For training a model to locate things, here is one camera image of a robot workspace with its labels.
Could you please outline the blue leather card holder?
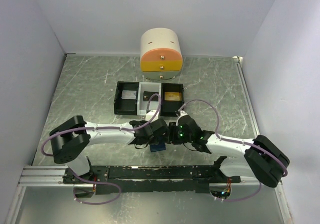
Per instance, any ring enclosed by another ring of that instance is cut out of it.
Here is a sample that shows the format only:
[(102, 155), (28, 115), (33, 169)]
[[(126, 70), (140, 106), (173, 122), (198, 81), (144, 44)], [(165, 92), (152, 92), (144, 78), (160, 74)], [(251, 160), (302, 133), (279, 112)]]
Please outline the blue leather card holder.
[(166, 150), (166, 145), (164, 142), (159, 142), (157, 144), (150, 145), (150, 152), (158, 152)]

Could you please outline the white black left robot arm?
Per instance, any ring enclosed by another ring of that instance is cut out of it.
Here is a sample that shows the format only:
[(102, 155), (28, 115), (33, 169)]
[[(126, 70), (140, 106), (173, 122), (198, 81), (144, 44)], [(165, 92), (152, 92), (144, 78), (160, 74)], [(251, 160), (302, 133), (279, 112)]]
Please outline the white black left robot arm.
[(65, 164), (81, 183), (93, 178), (93, 170), (83, 150), (95, 144), (119, 143), (154, 145), (164, 142), (168, 125), (163, 119), (132, 120), (123, 124), (102, 125), (86, 122), (81, 115), (67, 120), (50, 132), (54, 163)]

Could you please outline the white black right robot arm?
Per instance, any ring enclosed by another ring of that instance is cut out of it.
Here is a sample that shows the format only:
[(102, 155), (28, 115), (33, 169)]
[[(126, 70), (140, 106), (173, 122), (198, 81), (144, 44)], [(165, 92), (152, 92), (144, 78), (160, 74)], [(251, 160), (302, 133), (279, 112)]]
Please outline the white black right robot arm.
[(181, 116), (168, 126), (169, 144), (190, 143), (195, 151), (225, 156), (212, 170), (213, 179), (222, 183), (231, 176), (254, 177), (275, 188), (287, 176), (289, 158), (266, 136), (239, 139), (202, 130), (189, 115)]

